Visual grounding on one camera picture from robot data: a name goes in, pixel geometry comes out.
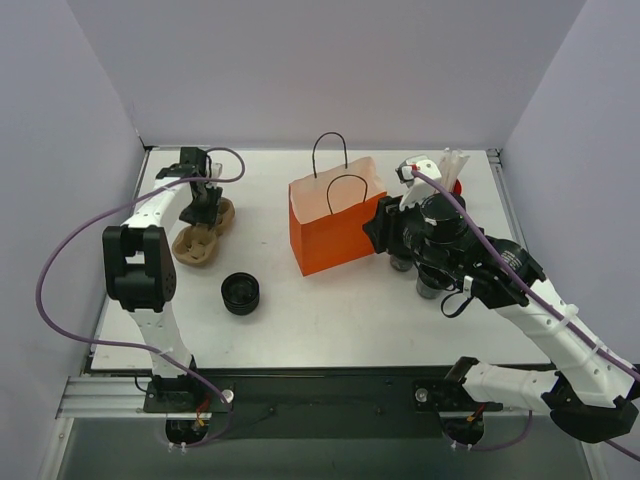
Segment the brown cardboard cup carrier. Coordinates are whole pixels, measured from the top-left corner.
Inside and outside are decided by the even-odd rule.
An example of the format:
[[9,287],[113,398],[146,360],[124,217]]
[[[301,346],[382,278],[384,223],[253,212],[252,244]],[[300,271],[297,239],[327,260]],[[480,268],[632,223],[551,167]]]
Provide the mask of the brown cardboard cup carrier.
[[211,265],[219,250],[220,237],[231,227],[235,218],[235,206],[225,197],[221,199],[216,223],[184,227],[172,244],[172,253],[179,263],[204,268]]

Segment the orange paper bag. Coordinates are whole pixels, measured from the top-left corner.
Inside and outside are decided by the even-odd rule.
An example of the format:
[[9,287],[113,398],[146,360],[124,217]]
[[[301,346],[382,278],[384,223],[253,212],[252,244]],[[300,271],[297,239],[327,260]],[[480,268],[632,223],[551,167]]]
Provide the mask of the orange paper bag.
[[342,143],[342,163],[317,169],[311,153],[312,173],[288,187],[289,240],[300,272],[309,276],[374,253],[363,225],[373,219],[387,189],[373,158],[351,160],[344,136],[329,131]]

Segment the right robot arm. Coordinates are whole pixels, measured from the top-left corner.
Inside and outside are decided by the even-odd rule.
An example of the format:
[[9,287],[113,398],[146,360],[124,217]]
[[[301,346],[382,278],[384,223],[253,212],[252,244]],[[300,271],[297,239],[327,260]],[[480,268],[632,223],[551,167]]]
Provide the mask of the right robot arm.
[[399,271],[416,267],[416,290],[424,298],[464,295],[452,317],[478,300],[519,328],[553,365],[523,370],[461,357],[435,392],[437,400],[452,408],[475,402],[546,414],[586,443],[631,431],[639,415],[637,370],[599,342],[524,248],[508,239],[479,239],[440,194],[410,208],[400,203],[381,198],[364,224],[374,251],[388,254]]

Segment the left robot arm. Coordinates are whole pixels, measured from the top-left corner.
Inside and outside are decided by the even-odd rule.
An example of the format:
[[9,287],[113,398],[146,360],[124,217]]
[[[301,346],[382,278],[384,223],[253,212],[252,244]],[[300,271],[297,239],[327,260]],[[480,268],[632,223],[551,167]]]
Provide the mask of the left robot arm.
[[171,301],[177,289],[174,263],[204,266],[216,254],[224,216],[221,173],[209,154],[183,147],[178,162],[155,177],[154,195],[141,201],[120,226],[102,234],[106,289],[138,326],[152,358],[149,396],[190,411],[205,400],[205,387],[187,374],[196,367],[185,346]]

